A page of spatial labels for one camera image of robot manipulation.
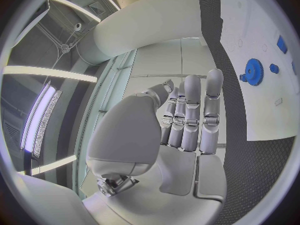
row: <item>blue object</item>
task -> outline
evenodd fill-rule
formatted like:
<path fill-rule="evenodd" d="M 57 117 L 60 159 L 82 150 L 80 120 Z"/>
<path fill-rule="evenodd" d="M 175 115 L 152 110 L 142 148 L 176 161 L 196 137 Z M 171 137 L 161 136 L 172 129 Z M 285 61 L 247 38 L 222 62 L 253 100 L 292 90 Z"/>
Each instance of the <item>blue object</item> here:
<path fill-rule="evenodd" d="M 270 71 L 272 72 L 272 73 L 275 73 L 275 74 L 278 74 L 279 73 L 279 67 L 277 66 L 277 65 L 275 65 L 275 64 L 271 64 L 270 65 Z"/>
<path fill-rule="evenodd" d="M 284 39 L 283 39 L 282 36 L 279 36 L 278 42 L 277 42 L 277 46 L 279 47 L 279 49 L 280 49 L 284 54 L 287 53 L 288 48 L 287 48 L 286 43 L 285 43 L 285 41 L 284 41 Z"/>
<path fill-rule="evenodd" d="M 239 80 L 242 82 L 247 82 L 246 74 L 239 75 Z"/>
<path fill-rule="evenodd" d="M 245 69 L 246 79 L 252 86 L 259 85 L 264 78 L 264 68 L 258 59 L 251 58 Z"/>
<path fill-rule="evenodd" d="M 292 67 L 292 70 L 294 71 L 294 74 L 297 75 L 297 73 L 296 73 L 296 68 L 295 68 L 295 64 L 294 64 L 293 61 L 291 62 L 291 67 Z"/>

